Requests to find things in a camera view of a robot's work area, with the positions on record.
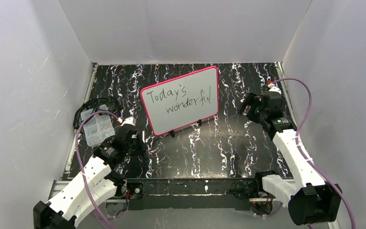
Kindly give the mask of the pink framed whiteboard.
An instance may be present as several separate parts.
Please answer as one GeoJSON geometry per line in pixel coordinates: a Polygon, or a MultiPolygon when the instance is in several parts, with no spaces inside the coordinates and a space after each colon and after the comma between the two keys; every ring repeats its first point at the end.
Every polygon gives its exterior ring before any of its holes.
{"type": "Polygon", "coordinates": [[[219,70],[210,66],[147,86],[140,96],[156,136],[219,112],[219,70]]]}

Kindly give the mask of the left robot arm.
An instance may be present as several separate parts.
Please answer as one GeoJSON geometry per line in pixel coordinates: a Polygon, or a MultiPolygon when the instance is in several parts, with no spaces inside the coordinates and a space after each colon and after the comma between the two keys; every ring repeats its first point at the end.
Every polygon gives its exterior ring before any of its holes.
{"type": "Polygon", "coordinates": [[[133,117],[126,118],[93,153],[79,174],[47,202],[33,208],[35,229],[75,229],[104,201],[126,193],[116,168],[130,156],[142,156],[146,147],[133,117]]]}

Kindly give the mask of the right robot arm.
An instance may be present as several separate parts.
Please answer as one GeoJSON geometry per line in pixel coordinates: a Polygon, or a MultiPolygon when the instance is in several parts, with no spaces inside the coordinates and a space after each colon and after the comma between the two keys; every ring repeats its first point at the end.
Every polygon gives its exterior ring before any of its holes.
{"type": "Polygon", "coordinates": [[[238,114],[262,126],[283,155],[294,179],[293,183],[287,182],[272,170],[257,172],[249,192],[265,192],[276,197],[288,208],[291,220],[298,226],[335,221],[341,202],[336,192],[339,186],[324,180],[311,166],[312,159],[300,153],[303,147],[295,139],[297,127],[290,117],[283,115],[281,94],[249,93],[238,114]]]}

